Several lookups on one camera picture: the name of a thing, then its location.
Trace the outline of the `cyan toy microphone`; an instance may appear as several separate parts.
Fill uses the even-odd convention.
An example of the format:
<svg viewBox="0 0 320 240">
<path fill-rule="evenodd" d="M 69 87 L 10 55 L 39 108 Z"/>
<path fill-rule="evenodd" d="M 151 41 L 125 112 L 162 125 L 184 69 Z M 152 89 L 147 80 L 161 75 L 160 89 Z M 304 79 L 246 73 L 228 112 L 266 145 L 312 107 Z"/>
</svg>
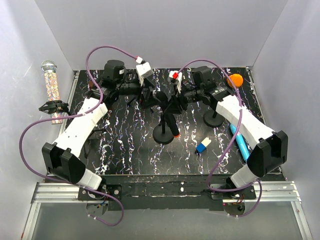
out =
<svg viewBox="0 0 320 240">
<path fill-rule="evenodd" d="M 240 153 L 242 155 L 242 158 L 243 158 L 244 162 L 247 163 L 248 158 L 250 156 L 247 144 L 246 144 L 242 134 L 239 131 L 236 133 L 236 130 L 237 130 L 236 126 L 234 126 L 233 124 L 230 124 L 229 127 L 231 130 L 231 133 L 233 135 L 235 135 L 235 140 L 236 140 L 236 143 L 237 143 L 238 148 L 240 150 Z"/>
</svg>

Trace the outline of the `black tripod mic stand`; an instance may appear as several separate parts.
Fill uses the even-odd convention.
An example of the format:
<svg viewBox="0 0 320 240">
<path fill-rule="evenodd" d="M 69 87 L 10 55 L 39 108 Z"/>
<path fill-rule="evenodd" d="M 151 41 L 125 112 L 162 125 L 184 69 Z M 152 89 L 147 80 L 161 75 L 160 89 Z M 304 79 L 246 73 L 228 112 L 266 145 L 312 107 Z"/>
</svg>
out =
<svg viewBox="0 0 320 240">
<path fill-rule="evenodd" d="M 132 99 L 129 99 L 126 102 L 125 109 L 139 109 L 140 108 L 140 99 L 137 96 L 134 96 Z"/>
</svg>

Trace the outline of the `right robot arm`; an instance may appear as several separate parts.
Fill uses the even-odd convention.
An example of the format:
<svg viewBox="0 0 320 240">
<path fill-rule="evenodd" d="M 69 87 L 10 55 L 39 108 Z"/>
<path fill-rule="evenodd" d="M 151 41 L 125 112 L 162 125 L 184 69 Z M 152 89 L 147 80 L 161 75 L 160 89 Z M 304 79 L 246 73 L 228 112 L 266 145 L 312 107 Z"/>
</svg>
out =
<svg viewBox="0 0 320 240">
<path fill-rule="evenodd" d="M 182 83 L 181 70 L 170 71 L 168 80 L 174 84 L 174 94 L 163 112 L 169 117 L 169 125 L 175 127 L 174 114 L 182 113 L 189 103 L 203 102 L 212 109 L 211 114 L 204 115 L 208 126 L 218 127 L 227 120 L 235 126 L 236 133 L 244 136 L 252 149 L 246 164 L 226 180 L 225 188 L 209 188 L 237 199 L 243 195 L 245 188 L 287 161 L 288 135 L 266 126 L 242 104 L 232 75 L 225 74 L 230 83 L 227 86 L 217 85 L 207 66 L 194 68 L 191 74 L 194 85 L 188 88 Z"/>
</svg>

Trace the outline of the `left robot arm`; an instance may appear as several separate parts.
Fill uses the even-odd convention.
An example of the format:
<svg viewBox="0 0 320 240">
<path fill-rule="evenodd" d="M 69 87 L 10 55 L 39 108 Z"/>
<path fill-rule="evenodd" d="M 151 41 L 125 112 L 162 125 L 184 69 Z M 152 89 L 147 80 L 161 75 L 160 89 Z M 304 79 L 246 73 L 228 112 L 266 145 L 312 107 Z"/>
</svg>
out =
<svg viewBox="0 0 320 240">
<path fill-rule="evenodd" d="M 128 82 L 124 63 L 108 60 L 99 79 L 99 86 L 92 87 L 87 93 L 79 116 L 71 121 L 53 143 L 45 143 L 41 150 L 50 174 L 71 184 L 89 188 L 89 194 L 95 200 L 103 199 L 107 191 L 102 178 L 87 169 L 79 159 L 86 140 L 119 96 L 135 95 L 143 103 L 159 103 L 152 96 L 154 85 L 151 83 L 153 69 L 150 63 L 139 59 L 135 69 L 137 78 Z"/>
</svg>

